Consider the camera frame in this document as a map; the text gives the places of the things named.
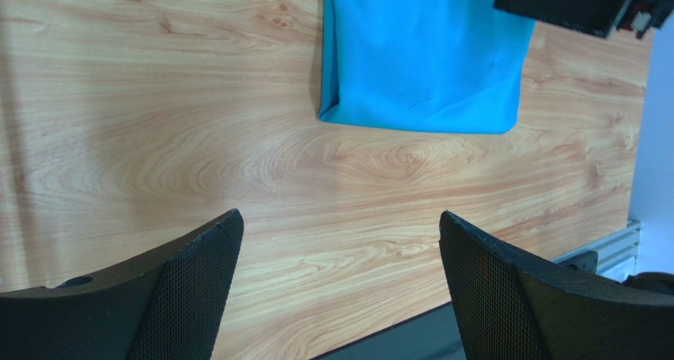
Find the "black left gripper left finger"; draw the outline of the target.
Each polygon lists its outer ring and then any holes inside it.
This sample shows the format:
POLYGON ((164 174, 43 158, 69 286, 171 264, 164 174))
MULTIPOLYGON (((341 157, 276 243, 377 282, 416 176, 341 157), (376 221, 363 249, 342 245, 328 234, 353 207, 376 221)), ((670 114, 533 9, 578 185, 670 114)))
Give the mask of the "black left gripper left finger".
POLYGON ((240 212, 230 210, 57 287, 2 293, 2 358, 210 358, 243 234, 240 212))

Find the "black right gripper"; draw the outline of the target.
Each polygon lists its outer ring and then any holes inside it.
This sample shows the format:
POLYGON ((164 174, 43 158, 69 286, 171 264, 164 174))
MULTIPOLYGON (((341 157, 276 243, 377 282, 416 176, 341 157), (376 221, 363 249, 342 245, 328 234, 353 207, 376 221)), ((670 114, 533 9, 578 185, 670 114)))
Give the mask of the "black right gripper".
POLYGON ((605 39, 628 30, 640 40, 667 21, 673 0, 494 0, 494 8, 605 39))

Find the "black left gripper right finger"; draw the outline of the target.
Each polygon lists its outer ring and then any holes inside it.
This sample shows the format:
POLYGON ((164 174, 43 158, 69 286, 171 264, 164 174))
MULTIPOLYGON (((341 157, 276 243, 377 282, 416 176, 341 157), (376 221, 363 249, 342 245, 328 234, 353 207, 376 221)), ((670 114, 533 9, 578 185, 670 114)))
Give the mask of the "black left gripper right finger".
POLYGON ((623 282, 558 265, 441 215, 439 247, 469 359, 670 359, 673 276, 623 282))

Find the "teal blue t-shirt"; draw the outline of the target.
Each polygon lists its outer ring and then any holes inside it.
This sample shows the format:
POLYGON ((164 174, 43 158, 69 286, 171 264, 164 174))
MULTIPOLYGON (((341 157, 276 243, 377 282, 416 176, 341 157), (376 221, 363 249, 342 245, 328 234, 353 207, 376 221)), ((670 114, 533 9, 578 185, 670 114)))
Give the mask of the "teal blue t-shirt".
POLYGON ((319 118, 499 135, 517 123, 535 23, 494 0, 324 0, 319 118))

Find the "black table edge strip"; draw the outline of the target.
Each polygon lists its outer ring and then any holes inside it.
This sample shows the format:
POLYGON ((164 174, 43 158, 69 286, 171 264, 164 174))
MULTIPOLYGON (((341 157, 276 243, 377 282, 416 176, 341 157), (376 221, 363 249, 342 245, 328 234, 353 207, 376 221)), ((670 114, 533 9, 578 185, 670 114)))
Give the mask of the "black table edge strip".
POLYGON ((446 303, 317 356, 318 359, 464 359, 452 304, 446 303))

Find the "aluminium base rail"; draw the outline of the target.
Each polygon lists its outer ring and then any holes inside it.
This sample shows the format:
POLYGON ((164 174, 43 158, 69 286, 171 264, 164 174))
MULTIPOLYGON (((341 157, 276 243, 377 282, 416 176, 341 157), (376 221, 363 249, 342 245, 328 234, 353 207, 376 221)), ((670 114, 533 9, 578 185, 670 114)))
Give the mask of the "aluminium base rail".
POLYGON ((637 274, 641 233, 642 223, 630 219, 625 229, 560 255, 552 262, 623 282, 637 274))

